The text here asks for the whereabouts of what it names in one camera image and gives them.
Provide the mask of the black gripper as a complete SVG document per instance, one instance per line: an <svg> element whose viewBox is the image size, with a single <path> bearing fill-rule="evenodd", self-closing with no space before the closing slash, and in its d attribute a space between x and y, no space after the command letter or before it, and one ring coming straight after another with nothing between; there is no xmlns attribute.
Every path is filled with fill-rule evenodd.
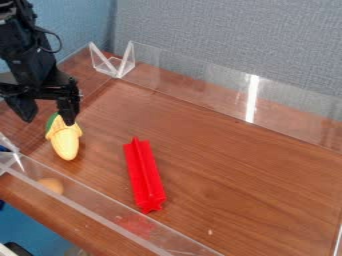
<svg viewBox="0 0 342 256"><path fill-rule="evenodd" d="M58 113L73 126L81 111L77 79L57 66L49 43L0 43L0 59L10 71L0 73L0 97L20 119L31 123L38 114L35 100L57 100Z"/></svg>

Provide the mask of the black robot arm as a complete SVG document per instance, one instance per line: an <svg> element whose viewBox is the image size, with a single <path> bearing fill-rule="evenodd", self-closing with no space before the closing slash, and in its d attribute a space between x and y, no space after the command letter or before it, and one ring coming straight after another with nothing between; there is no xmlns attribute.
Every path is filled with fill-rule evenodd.
<svg viewBox="0 0 342 256"><path fill-rule="evenodd" d="M81 111L81 91L77 79L57 64L47 38L51 34L37 25L38 15L27 0L0 0L0 59L10 71L0 73L0 97L22 118L31 122L39 108L38 100L55 100L65 123L75 124Z"/></svg>

